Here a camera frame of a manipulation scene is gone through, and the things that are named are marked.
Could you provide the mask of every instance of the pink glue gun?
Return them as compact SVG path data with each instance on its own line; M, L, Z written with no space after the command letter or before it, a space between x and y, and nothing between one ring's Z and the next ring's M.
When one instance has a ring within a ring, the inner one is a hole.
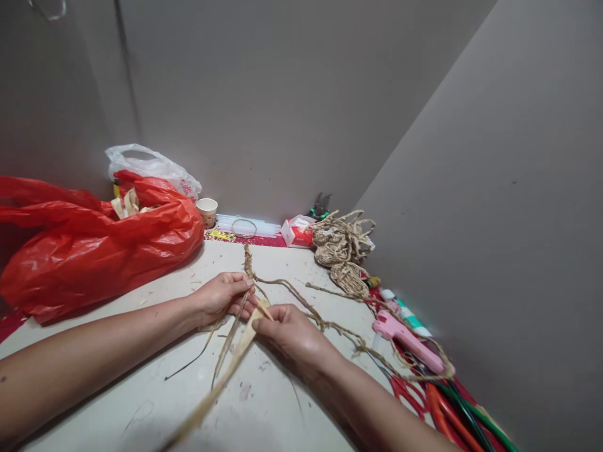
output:
M396 301L389 301L387 305L394 312L399 314L400 306ZM402 325L402 323L385 309L379 310L377 313L377 320L372 323L372 328L378 335L381 335L387 340L392 338L398 339L414 356L429 367L432 372L438 375L444 373L442 359L419 341L405 325Z

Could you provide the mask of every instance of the right hand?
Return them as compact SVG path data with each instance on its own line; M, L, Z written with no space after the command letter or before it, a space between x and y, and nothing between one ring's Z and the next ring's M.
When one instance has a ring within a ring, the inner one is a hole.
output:
M253 321L253 329L266 336L283 352L304 367L324 371L343 356L329 339L293 304L276 304L268 308L274 321Z

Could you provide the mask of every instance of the red scissors handle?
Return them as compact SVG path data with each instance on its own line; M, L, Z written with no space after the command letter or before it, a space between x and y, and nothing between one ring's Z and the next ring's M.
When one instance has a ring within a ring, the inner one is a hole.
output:
M429 411L429 406L427 404L427 400L425 400L425 396L423 395L423 393L421 393L421 391L416 388L415 385L406 383L404 380L398 378L395 375L392 376L392 378L389 380L389 383L391 384L391 388L394 391L394 396L396 396L396 398L400 401L400 397L404 397L408 404L416 411L419 418L424 421L425 416L423 415L423 413ZM411 388L413 390L413 392L418 396L419 400L421 400L421 403L419 403L413 397L413 395L410 394L408 388Z

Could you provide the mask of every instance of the red plastic bag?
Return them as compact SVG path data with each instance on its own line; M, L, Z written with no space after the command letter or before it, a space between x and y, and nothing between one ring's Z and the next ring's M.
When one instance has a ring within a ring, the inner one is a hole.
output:
M118 220L111 203L86 190L0 177L0 223L41 228L8 262L0 294L40 323L124 294L172 270L203 241L203 220L193 202L169 182L116 173L120 189L136 188L154 210Z

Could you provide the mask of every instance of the white table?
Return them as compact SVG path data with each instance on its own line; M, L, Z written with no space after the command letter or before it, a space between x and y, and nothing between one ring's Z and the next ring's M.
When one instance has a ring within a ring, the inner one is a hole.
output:
M316 265L311 251L252 245L251 252L258 276L289 280L325 320L334 320L364 336L368 343L372 342L373 317L366 306L303 286L309 281L337 290L327 271ZM0 358L67 328L186 295L200 287L201 283L195 281L205 282L222 271L242 271L243 262L243 245L206 240L191 264L93 312L44 328L33 318L29 319L0 344ZM302 308L283 286L261 285L271 303L295 303ZM207 333L192 335L148 360L62 416L52 427L38 434L25 450L156 450L209 392L215 363L225 340L217 335L227 334L232 322L230 317L228 324L214 334L204 355L174 378L164 381L164 377L197 356ZM350 341L335 331L326 334L346 357L352 356L354 349ZM383 347L382 352L391 358L389 345ZM368 356L362 354L352 360L390 390L388 381ZM301 412L287 374L260 345L252 344L203 426L178 450L351 450L345 437L313 397L299 382L293 381Z

